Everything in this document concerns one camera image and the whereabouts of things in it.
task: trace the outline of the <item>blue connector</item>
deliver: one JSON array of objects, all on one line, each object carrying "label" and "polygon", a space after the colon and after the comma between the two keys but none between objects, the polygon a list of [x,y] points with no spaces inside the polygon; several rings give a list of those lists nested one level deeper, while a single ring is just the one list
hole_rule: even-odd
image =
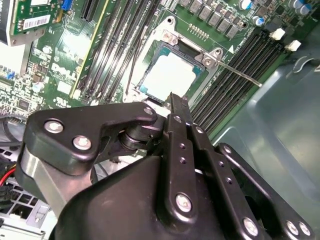
[{"label": "blue connector", "polygon": [[8,79],[8,80],[12,80],[12,79],[14,79],[14,77],[15,77],[14,71],[6,75],[6,79]]},{"label": "blue connector", "polygon": [[68,11],[70,10],[71,6],[72,6],[72,2],[73,0],[64,0],[63,4],[62,4],[62,10]]}]

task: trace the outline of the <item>motherboard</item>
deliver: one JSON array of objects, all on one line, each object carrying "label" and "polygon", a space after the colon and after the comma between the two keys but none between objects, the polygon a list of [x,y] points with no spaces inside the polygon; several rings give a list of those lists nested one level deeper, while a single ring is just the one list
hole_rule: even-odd
[{"label": "motherboard", "polygon": [[173,92],[211,139],[320,19],[316,0],[0,3],[9,9],[0,14],[2,115],[134,101],[166,107]]}]

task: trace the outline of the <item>metal rod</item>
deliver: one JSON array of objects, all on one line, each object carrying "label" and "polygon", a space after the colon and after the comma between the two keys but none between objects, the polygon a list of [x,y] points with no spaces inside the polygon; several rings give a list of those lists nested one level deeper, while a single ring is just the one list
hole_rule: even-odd
[{"label": "metal rod", "polygon": [[238,74],[239,76],[241,76],[241,77],[249,80],[250,82],[252,82],[252,83],[254,83],[255,85],[257,85],[259,88],[262,87],[262,83],[258,82],[257,80],[253,79],[252,77],[250,77],[250,76],[248,76],[248,75],[246,75],[246,74],[244,74],[244,73],[242,73],[242,72],[234,69],[233,67],[231,67],[231,66],[223,63],[222,61],[219,61],[219,60],[216,59],[215,62],[216,62],[217,64],[221,65],[222,67],[224,67],[224,68],[226,68],[226,69],[229,69],[230,71],[234,72],[235,74]]}]

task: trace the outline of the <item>red wire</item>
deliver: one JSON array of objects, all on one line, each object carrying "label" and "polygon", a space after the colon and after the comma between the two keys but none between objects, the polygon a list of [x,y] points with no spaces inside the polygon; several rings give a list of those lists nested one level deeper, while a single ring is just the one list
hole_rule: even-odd
[{"label": "red wire", "polygon": [[11,170],[9,170],[0,180],[0,186],[3,186],[4,183],[6,182],[6,180],[10,177],[11,174],[13,174],[15,172],[16,168],[12,168]]}]

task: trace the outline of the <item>silver screw head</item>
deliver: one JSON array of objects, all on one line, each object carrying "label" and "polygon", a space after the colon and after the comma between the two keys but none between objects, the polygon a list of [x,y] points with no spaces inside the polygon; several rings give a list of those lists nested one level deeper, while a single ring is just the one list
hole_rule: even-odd
[{"label": "silver screw head", "polygon": [[224,150],[225,150],[228,154],[230,154],[230,153],[231,153],[231,149],[230,149],[230,147],[228,147],[228,146],[224,146],[223,148],[224,148]]},{"label": "silver screw head", "polygon": [[298,229],[296,228],[296,226],[292,222],[286,221],[286,225],[287,225],[287,227],[288,227],[288,229],[290,230],[291,233],[293,233],[296,236],[299,235]]},{"label": "silver screw head", "polygon": [[85,136],[76,136],[73,145],[79,150],[88,150],[91,148],[91,141]]},{"label": "silver screw head", "polygon": [[311,232],[310,230],[307,228],[307,226],[305,224],[303,224],[302,222],[299,222],[299,226],[302,230],[302,232],[307,235],[307,236],[310,236],[311,235]]},{"label": "silver screw head", "polygon": [[181,118],[179,116],[174,116],[174,120],[176,120],[178,123],[182,123]]},{"label": "silver screw head", "polygon": [[179,193],[176,195],[175,202],[182,212],[188,213],[192,209],[192,204],[190,199],[182,193]]},{"label": "silver screw head", "polygon": [[197,130],[198,133],[203,134],[204,131],[201,129],[201,127],[196,126],[195,129]]},{"label": "silver screw head", "polygon": [[144,112],[147,113],[147,114],[149,114],[149,115],[154,114],[154,113],[152,112],[152,110],[151,110],[150,108],[148,108],[148,107],[146,107],[146,108],[144,109]]},{"label": "silver screw head", "polygon": [[204,59],[204,64],[205,64],[206,66],[209,66],[209,65],[211,64],[211,62],[212,62],[212,60],[211,60],[210,58]]},{"label": "silver screw head", "polygon": [[44,124],[44,129],[49,133],[58,134],[64,130],[64,126],[58,121],[51,120]]},{"label": "silver screw head", "polygon": [[250,218],[245,217],[243,219],[243,224],[244,224],[244,227],[248,231],[249,234],[251,234],[252,236],[257,236],[258,235],[258,228]]}]

